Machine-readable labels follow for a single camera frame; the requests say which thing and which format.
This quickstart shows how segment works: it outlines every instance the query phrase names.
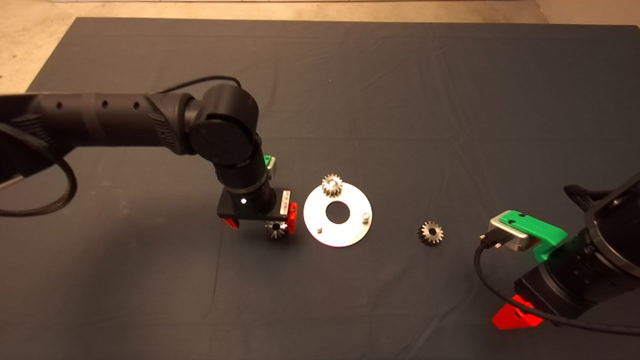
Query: metal disc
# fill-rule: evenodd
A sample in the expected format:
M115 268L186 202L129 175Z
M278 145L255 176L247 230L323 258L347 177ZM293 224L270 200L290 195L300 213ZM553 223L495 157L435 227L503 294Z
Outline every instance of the metal disc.
M349 218L336 224L326 216L332 202L342 202L349 208ZM360 241L369 231L373 213L369 199L357 187L342 183L342 191L336 197L323 193L322 186L315 188L305 201L305 225L317 241L331 247L347 247Z

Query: dark tablecloth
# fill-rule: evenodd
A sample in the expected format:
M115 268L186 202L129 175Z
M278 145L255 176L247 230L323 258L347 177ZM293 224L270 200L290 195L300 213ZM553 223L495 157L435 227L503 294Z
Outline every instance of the dark tablecloth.
M260 105L274 186L327 173L371 201L345 249L300 219L287 241L216 218L212 167L167 149L76 149L63 211L0 219L3 359L631 359L640 341L544 323L498 331L472 268L488 220L519 209L576 233L562 187L614 188L640 164L635 26L78 19L29 88L151 92L238 77ZM209 85L189 89L200 96ZM3 207L64 187L47 170ZM425 247L422 222L445 239ZM505 291L535 264L496 250ZM631 293L584 315L639 324Z

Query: gear teeth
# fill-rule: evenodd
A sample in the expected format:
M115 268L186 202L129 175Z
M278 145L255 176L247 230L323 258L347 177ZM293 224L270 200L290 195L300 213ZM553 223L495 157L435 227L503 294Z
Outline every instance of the gear teeth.
M342 179L336 174L329 174L323 178L321 186L326 196L336 197L342 192Z
M278 228L274 229L273 226L278 224ZM267 235L272 239L279 239L289 234L287 223L284 221L269 221L264 225Z
M436 234L432 235L430 229L435 229ZM427 221L418 229L418 239L425 245L438 245L444 239L444 231L438 223Z

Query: floor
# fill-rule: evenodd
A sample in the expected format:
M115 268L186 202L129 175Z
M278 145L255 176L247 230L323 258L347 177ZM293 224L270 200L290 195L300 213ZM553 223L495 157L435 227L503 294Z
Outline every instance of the floor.
M186 19L640 24L638 0L52 3L0 0L0 94L23 92L78 16Z

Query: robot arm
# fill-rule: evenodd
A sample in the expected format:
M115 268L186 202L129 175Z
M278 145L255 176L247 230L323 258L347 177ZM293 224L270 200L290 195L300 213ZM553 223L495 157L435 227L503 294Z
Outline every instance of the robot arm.
M269 183L256 133L258 105L239 86L213 86L202 100L185 93L9 95L0 97L0 110L0 124L38 138L58 156L82 146L163 146L198 154L224 186L218 215L229 224L289 218L291 192ZM15 137L0 136L0 183L52 165L25 152Z
M599 303L640 288L640 174L611 192L576 185L566 186L565 192L585 211L585 227L577 235L568 236L529 215L507 211L498 216L499 222L492 219L489 232L480 237L474 256L476 272L489 290L507 302L493 317L494 324L514 329L546 319L589 331L640 336L638 327L575 320ZM539 262L515 281L513 299L488 281L480 265L484 250L501 245L517 251L533 248Z

